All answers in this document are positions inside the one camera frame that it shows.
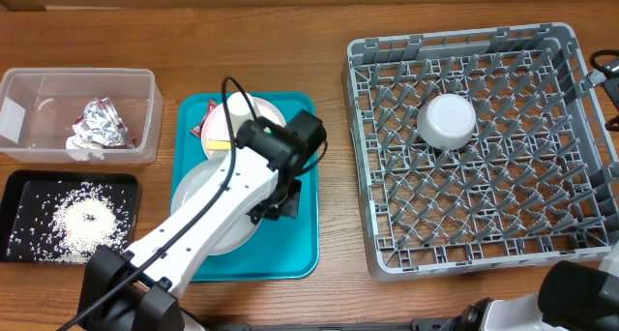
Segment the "grey round plate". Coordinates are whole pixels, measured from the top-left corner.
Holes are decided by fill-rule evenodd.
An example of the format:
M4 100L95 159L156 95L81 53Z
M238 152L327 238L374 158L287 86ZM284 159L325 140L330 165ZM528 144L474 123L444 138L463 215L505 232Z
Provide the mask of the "grey round plate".
M173 215L199 188L215 173L221 160L204 161L192 168L178 184L171 199L170 214ZM251 218L244 215L226 233L211 251L212 256L228 254L247 243L257 232L260 224L254 225Z

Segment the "white paper cup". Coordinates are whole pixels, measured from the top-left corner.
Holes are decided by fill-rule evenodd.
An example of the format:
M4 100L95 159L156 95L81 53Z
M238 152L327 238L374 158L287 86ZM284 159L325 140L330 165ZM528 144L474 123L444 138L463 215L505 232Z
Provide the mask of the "white paper cup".
M227 98L228 111L234 135L248 120L255 120L261 115L257 102L250 94L235 92Z

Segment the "red sauce packet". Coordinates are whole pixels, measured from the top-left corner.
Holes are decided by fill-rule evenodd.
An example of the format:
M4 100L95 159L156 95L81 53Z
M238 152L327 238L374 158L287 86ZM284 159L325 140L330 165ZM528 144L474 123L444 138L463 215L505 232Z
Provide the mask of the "red sauce packet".
M207 104L207 108L205 111L205 114L203 115L201 121L199 122L198 125L194 126L191 128L191 133L196 136L196 137L201 137L202 135L202 130L204 127L204 123L206 121L206 119L208 118L208 116L211 114L211 112L218 106L218 104L216 102L214 102L213 100L210 100Z

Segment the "white small bowl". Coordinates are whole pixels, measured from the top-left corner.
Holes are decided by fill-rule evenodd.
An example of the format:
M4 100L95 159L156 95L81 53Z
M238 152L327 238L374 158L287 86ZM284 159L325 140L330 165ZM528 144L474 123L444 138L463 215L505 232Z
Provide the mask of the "white small bowl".
M477 114L470 102L456 94L442 94L423 105L417 129L424 142L441 150L457 150L473 135Z

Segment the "silver foil wrapper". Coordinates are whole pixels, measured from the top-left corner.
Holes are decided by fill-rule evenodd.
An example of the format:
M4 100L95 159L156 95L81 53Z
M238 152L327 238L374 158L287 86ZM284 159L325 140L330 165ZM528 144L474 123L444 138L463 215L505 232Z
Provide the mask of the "silver foil wrapper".
M123 122L109 98L89 102L73 124L74 134L67 144L75 148L134 148L128 126Z

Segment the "white napkin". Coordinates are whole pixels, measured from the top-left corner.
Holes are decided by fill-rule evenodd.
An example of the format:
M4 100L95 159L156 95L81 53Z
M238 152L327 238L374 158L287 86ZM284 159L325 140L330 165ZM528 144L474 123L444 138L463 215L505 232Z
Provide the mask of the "white napkin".
M72 135L67 138L66 149L69 156L76 161L102 161L104 159L102 145L83 140L78 135Z

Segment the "white rice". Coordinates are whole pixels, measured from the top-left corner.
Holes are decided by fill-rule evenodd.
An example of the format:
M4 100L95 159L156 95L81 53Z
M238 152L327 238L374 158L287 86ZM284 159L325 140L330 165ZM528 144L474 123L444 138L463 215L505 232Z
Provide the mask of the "white rice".
M100 246L123 251L133 235L135 197L133 185L29 181L4 259L83 264Z

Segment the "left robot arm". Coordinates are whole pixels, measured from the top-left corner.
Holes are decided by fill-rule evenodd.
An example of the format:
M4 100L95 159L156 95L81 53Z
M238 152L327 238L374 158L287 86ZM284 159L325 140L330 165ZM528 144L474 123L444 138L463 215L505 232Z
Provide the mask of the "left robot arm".
M121 254L99 247L86 265L77 316L85 330L201 330L179 303L193 275L242 218L272 216L326 141L322 121L299 111L285 127L246 121L228 156L173 215Z

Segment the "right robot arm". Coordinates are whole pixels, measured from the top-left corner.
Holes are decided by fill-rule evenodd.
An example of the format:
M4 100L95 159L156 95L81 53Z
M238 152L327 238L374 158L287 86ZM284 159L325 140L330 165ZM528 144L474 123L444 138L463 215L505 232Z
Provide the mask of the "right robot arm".
M560 261L537 294L485 299L446 321L443 330L618 331L618 249L594 269Z

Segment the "grey plastic dishwasher rack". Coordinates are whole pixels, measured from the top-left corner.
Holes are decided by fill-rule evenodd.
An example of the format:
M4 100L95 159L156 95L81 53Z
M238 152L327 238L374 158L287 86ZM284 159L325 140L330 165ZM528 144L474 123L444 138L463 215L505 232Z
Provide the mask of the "grey plastic dishwasher rack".
M357 39L342 80L374 279L599 259L617 242L618 146L570 25ZM477 114L457 150L417 129L442 94Z

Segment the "teal plastic tray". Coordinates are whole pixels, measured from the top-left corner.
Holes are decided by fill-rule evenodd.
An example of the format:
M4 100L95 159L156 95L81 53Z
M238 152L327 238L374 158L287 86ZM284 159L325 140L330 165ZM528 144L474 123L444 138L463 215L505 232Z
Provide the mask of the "teal plastic tray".
M173 197L170 211L180 207L186 174L208 159L191 128L201 122L208 104L219 103L219 93L194 94L178 112ZM192 280L195 283L297 279L309 275L319 260L318 169L299 177L302 182L297 216L261 222L239 248L220 256L208 256Z

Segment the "yellow plastic fork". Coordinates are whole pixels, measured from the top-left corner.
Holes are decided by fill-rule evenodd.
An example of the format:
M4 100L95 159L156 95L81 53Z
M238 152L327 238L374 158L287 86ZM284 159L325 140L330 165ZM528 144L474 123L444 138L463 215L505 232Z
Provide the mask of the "yellow plastic fork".
M229 140L209 139L206 146L211 151L226 151L231 149L232 143Z

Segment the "pink round plate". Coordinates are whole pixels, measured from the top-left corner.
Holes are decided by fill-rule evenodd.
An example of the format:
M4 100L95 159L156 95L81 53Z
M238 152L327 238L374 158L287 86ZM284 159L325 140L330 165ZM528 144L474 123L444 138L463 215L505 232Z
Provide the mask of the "pink round plate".
M268 120L274 122L277 125L284 127L286 125L285 119L280 111L271 103L253 96L259 107L261 115L259 117L265 117ZM211 151L207 149L207 141L209 139L214 140L229 140L229 134L226 123L226 116L224 113L223 104L219 104L208 116L204 123L204 127L201 135L202 149L209 160L222 158L226 151Z

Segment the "clear plastic bin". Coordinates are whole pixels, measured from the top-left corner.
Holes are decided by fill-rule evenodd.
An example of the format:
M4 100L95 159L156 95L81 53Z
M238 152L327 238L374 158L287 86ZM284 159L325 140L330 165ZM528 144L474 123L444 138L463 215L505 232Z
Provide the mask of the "clear plastic bin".
M66 140L86 105L109 98L134 148L76 161ZM13 68L1 80L1 152L25 163L150 164L156 159L163 97L154 74L128 68Z

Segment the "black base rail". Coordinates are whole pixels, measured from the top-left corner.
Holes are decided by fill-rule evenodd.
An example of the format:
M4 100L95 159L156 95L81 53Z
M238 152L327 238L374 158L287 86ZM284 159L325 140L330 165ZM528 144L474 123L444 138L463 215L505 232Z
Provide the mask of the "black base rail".
M250 325L239 322L208 327L209 331L452 331L456 329L449 318L417 318L407 322L286 325Z

